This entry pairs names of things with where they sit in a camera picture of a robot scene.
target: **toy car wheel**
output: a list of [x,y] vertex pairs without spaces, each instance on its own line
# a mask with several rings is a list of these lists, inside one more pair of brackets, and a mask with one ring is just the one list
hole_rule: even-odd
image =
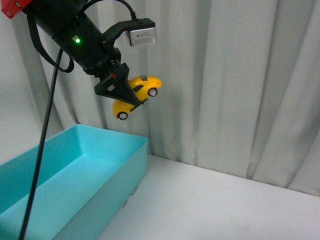
[[118,115],[117,115],[118,119],[120,120],[126,120],[128,118],[128,113],[122,111],[122,112],[119,112]]
[[151,88],[149,91],[148,91],[148,95],[150,97],[155,97],[156,95],[158,94],[158,90],[156,88]]

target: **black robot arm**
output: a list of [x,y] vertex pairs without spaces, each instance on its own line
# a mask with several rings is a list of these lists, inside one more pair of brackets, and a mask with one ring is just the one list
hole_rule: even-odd
[[34,19],[33,27],[28,22],[35,48],[39,49],[35,44],[39,38],[39,35],[35,36],[37,23],[87,74],[100,79],[94,88],[97,95],[121,100],[134,106],[140,105],[140,101],[128,84],[129,68],[127,64],[121,63],[121,53],[114,44],[123,32],[127,32],[131,46],[154,43],[156,24],[148,18],[137,19],[134,16],[132,20],[118,22],[101,33],[82,11],[86,2],[86,0],[30,2],[23,11],[28,15],[28,20]]

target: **red component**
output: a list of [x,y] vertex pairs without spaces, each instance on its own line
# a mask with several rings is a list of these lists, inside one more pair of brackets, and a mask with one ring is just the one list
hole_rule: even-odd
[[33,0],[1,0],[1,11],[12,19]]

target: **black cable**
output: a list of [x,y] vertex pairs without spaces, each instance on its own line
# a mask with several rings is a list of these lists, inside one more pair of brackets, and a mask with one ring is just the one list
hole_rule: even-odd
[[50,119],[50,113],[51,113],[51,108],[52,108],[52,104],[54,101],[57,75],[58,75],[58,71],[59,71],[58,66],[60,65],[62,53],[63,53],[63,50],[60,48],[58,56],[55,61],[57,66],[54,67],[53,74],[52,74],[51,88],[50,88],[50,93],[49,93],[49,99],[48,99],[47,106],[46,106],[44,122],[43,122],[43,126],[42,126],[38,155],[36,158],[31,190],[30,190],[30,194],[29,194],[29,198],[28,198],[28,203],[27,203],[26,209],[25,209],[25,214],[24,214],[22,227],[20,230],[19,240],[25,239],[25,234],[26,234],[26,230],[28,227],[29,217],[30,217],[30,213],[31,213],[31,209],[32,209],[32,205],[33,205],[33,201],[34,201],[34,197],[35,197],[35,193],[36,193],[38,177],[39,177],[39,172],[40,172],[40,166],[41,166],[41,160],[42,160],[42,155],[43,155],[43,151],[44,151],[46,134],[47,134],[48,124],[49,124],[49,119]]
[[[98,2],[101,2],[103,0],[91,0],[90,2],[88,2],[86,5],[84,5],[81,10],[79,11],[79,15],[80,14],[83,14],[88,8],[90,8],[93,4],[96,4]],[[130,15],[131,15],[131,18],[133,20],[136,20],[137,19],[137,16],[136,16],[136,13],[135,11],[132,9],[132,7],[129,5],[129,3],[127,3],[125,0],[115,0],[117,2],[120,2],[122,4],[124,4],[130,11]]]

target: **white table surface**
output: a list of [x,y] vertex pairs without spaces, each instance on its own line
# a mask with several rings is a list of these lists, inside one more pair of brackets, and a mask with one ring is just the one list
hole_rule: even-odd
[[99,240],[320,240],[320,197],[159,157]]

